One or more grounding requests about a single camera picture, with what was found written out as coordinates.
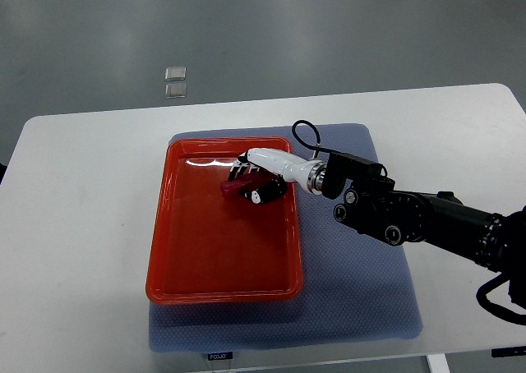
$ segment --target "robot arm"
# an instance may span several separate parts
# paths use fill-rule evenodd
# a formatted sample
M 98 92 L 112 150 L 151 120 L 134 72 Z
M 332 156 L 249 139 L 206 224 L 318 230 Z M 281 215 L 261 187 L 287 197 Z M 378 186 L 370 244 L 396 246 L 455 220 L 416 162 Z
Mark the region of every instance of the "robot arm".
M 298 138 L 294 128 L 299 123 L 306 123 L 315 130 L 317 146 L 307 145 Z M 505 217 L 464 206 L 453 192 L 396 191 L 395 182 L 387 177 L 382 164 L 322 149 L 319 134 L 311 123 L 296 122 L 293 134 L 300 143 L 315 150 L 314 159 L 301 159 L 279 150 L 251 149 L 238 157 L 229 180 L 238 178 L 251 166 L 264 168 L 285 186 L 287 182 L 297 182 L 303 190 L 332 200 L 341 195 L 346 181 L 351 180 L 350 188 L 343 194 L 343 202 L 334 208 L 336 221 L 391 246 L 428 242 L 500 272 L 496 279 L 479 289 L 477 300 L 493 315 L 526 325 L 526 315 L 518 315 L 487 299 L 490 291 L 509 280 L 511 301 L 526 309 L 526 206 Z M 327 164 L 316 159 L 318 150 L 329 153 Z M 254 199 L 254 191 L 242 191 L 242 195 L 254 203 L 265 203 L 284 194 L 283 188 L 279 193 L 270 188 L 272 192 L 268 193 L 271 183 L 255 190 L 257 199 Z

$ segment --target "table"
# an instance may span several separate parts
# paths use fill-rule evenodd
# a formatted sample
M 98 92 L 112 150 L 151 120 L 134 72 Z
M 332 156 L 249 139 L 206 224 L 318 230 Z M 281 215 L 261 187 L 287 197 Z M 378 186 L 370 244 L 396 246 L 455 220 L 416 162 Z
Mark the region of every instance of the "table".
M 506 215 L 526 204 L 526 115 L 498 84 L 36 117 L 0 185 L 3 370 L 209 370 L 202 355 L 148 348 L 145 275 L 166 146 L 185 131 L 299 118 L 365 124 L 398 189 L 452 190 Z M 475 300 L 493 273 L 425 243 L 404 249 L 416 339 L 238 352 L 232 369 L 526 344 L 524 327 Z M 495 294 L 510 305 L 506 290 Z

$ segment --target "plastic tray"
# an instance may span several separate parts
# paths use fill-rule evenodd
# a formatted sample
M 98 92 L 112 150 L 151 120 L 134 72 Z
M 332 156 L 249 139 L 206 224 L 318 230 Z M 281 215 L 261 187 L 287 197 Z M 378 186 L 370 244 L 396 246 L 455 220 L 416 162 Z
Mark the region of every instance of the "plastic tray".
M 155 304 L 280 301 L 303 285 L 293 186 L 254 205 L 219 185 L 252 147 L 290 152 L 281 137 L 184 139 L 166 155 L 146 294 Z

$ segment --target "blue mat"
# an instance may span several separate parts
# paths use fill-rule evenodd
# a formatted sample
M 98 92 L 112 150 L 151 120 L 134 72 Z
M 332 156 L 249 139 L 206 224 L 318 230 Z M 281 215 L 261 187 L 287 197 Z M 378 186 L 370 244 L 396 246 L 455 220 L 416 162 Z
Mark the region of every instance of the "blue mat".
M 324 147 L 377 161 L 369 131 L 359 124 L 318 126 Z M 308 127 L 298 134 L 313 142 Z M 293 152 L 311 151 L 290 127 L 199 131 L 185 138 L 282 136 Z M 327 160 L 321 153 L 321 159 Z M 150 304 L 150 347 L 155 352 L 224 352 L 386 338 L 416 338 L 422 320 L 404 250 L 387 246 L 333 219 L 340 203 L 300 187 L 298 212 L 304 287 L 287 302 L 182 306 Z

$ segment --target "gray floor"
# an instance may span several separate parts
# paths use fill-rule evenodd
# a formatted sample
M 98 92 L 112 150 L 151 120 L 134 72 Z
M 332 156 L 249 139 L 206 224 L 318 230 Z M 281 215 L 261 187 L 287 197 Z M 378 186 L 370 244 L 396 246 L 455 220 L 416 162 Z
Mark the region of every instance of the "gray floor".
M 0 162 L 45 114 L 486 82 L 526 108 L 525 49 L 526 0 L 0 0 Z M 175 65 L 188 94 L 166 100 Z M 524 357 L 448 359 L 454 373 L 526 371 Z M 307 371 L 322 370 L 427 368 Z

